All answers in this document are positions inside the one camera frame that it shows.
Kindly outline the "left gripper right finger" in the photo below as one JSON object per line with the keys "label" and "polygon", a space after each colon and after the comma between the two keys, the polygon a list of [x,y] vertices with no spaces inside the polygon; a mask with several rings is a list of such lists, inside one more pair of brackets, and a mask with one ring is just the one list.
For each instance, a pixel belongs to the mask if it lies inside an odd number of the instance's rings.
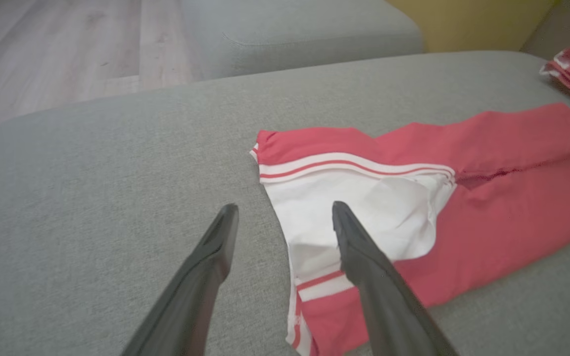
{"label": "left gripper right finger", "polygon": [[457,351],[351,208],[332,206],[342,272],[357,286],[376,356],[455,356]]}

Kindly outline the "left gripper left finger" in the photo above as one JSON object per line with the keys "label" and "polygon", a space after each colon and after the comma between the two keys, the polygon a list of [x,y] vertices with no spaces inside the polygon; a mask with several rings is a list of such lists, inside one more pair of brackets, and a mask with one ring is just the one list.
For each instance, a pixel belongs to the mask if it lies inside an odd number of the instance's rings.
{"label": "left gripper left finger", "polygon": [[217,294],[231,270],[238,224],[238,206],[224,205],[127,343],[124,356],[204,354]]}

